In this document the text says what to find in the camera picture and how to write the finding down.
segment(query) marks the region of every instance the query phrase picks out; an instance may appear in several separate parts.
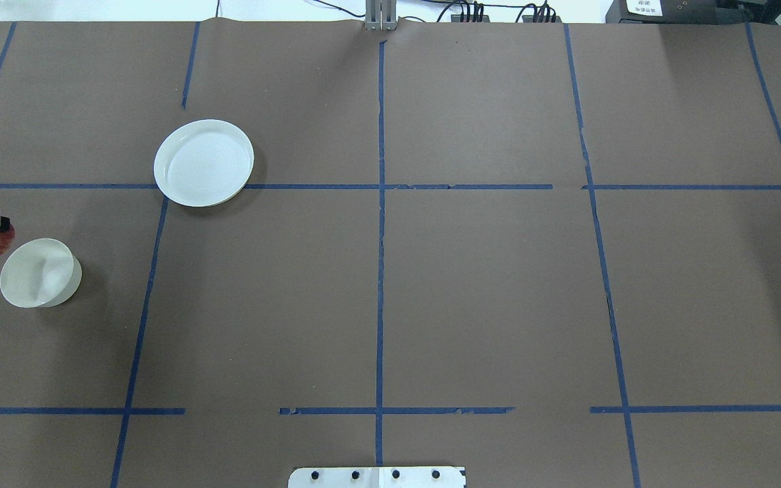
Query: round plate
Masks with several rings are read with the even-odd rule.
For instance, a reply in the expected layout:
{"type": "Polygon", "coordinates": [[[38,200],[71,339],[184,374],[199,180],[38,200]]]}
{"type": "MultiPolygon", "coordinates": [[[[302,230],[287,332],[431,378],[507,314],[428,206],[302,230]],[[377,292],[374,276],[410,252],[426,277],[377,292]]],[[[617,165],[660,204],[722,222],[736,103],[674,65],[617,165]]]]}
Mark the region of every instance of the round plate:
{"type": "Polygon", "coordinates": [[[237,126],[193,121],[174,130],[155,153],[155,182],[163,194],[189,207],[209,207],[239,192],[252,173],[255,152],[237,126]]]}

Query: metal stand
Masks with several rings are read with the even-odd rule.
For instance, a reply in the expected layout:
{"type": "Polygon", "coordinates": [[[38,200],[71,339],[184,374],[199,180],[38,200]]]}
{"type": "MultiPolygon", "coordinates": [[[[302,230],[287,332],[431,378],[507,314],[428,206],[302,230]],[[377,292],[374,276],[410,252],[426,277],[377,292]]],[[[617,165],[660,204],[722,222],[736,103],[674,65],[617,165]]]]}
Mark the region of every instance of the metal stand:
{"type": "Polygon", "coordinates": [[[395,31],[397,29],[397,0],[366,0],[367,31],[395,31]]]}

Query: white mounting plate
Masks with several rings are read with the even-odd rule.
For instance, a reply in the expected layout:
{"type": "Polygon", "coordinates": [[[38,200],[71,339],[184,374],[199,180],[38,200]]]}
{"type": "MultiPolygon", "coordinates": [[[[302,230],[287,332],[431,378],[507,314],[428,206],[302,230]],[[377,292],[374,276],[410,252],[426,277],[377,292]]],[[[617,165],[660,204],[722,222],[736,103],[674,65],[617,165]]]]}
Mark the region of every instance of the white mounting plate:
{"type": "Polygon", "coordinates": [[[300,468],[291,473],[288,488],[465,488],[465,472],[453,466],[300,468]]]}

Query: white bracket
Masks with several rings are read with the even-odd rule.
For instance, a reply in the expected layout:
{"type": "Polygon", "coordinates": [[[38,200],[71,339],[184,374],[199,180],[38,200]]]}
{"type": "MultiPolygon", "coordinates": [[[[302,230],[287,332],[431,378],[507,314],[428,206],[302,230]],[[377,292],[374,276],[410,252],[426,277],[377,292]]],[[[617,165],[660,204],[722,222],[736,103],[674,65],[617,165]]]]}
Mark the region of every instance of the white bracket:
{"type": "Polygon", "coordinates": [[[367,31],[395,31],[397,29],[397,0],[366,0],[367,31]]]}
{"type": "Polygon", "coordinates": [[[453,466],[407,468],[301,468],[288,488],[466,488],[466,469],[453,466]]]}

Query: white floor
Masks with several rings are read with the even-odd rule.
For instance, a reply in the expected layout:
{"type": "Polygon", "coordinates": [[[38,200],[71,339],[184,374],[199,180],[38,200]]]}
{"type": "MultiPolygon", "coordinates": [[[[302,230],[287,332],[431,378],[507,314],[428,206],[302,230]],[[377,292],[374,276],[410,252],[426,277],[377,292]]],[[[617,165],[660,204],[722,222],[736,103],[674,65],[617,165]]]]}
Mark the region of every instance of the white floor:
{"type": "MultiPolygon", "coordinates": [[[[358,14],[365,0],[328,0],[358,14]]],[[[521,0],[485,0],[524,4],[521,0]]],[[[564,22],[604,22],[611,0],[551,0],[564,22]]],[[[398,0],[400,16],[434,22],[443,6],[422,0],[398,0]]],[[[0,20],[22,21],[195,21],[215,15],[216,0],[0,0],[0,20]]],[[[491,22],[514,22],[520,9],[487,7],[491,22]]],[[[221,0],[220,15],[238,20],[327,21],[351,18],[313,0],[221,0]]],[[[449,21],[445,15],[443,21],[449,21]]]]}

